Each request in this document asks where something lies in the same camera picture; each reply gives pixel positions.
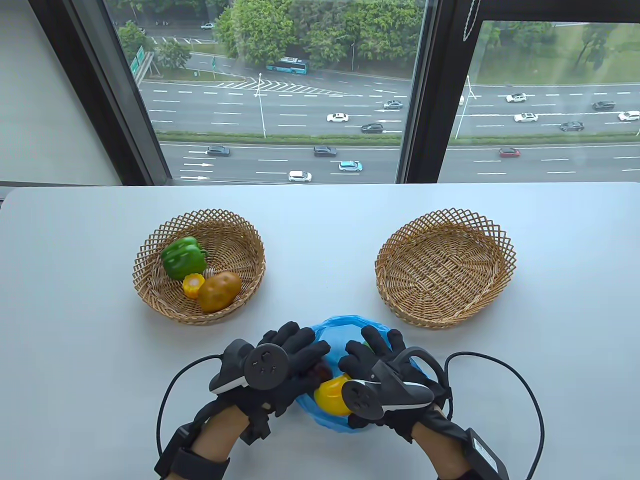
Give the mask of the person's right hand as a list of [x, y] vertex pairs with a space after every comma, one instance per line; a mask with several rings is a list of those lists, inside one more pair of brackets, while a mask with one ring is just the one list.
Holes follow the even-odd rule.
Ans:
[[[407, 349], [403, 335], [397, 329], [389, 330], [384, 337], [374, 326], [365, 326], [361, 329], [361, 336], [365, 342], [347, 342], [347, 354], [338, 362], [339, 370], [355, 380], [375, 381], [372, 373], [374, 365], [378, 361], [389, 364]], [[398, 366], [398, 377], [403, 382], [429, 388], [434, 393], [434, 403], [428, 407], [387, 411], [382, 419], [373, 422], [375, 425], [388, 426], [408, 442], [413, 441], [412, 432], [416, 424], [455, 441], [468, 442], [466, 431], [442, 414], [441, 409], [450, 397], [446, 387], [430, 379], [420, 368], [413, 366], [409, 359]]]

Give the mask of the person's left hand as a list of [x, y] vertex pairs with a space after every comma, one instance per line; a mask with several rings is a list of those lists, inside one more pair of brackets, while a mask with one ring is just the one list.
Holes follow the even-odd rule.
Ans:
[[217, 394], [219, 399], [238, 407], [247, 416], [248, 426], [240, 434], [240, 439], [247, 445], [270, 434], [271, 415], [283, 416], [297, 398], [313, 393], [320, 386], [322, 378], [314, 369], [330, 352], [326, 341], [316, 341], [313, 329], [300, 327], [294, 321], [265, 333], [256, 347], [263, 345], [276, 345], [286, 353], [286, 368], [275, 373], [279, 383], [265, 390], [238, 385]]

